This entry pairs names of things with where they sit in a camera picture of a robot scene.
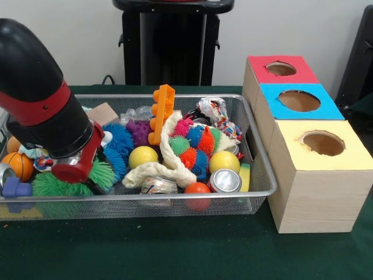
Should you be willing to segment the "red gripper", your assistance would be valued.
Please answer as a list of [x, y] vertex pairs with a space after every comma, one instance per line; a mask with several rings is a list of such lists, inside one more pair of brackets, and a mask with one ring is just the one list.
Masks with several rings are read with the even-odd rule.
[[93, 160], [101, 148], [103, 129], [96, 121], [91, 121], [93, 133], [88, 143], [76, 154], [63, 159], [54, 160], [52, 174], [60, 181], [70, 184], [84, 183], [89, 178]]

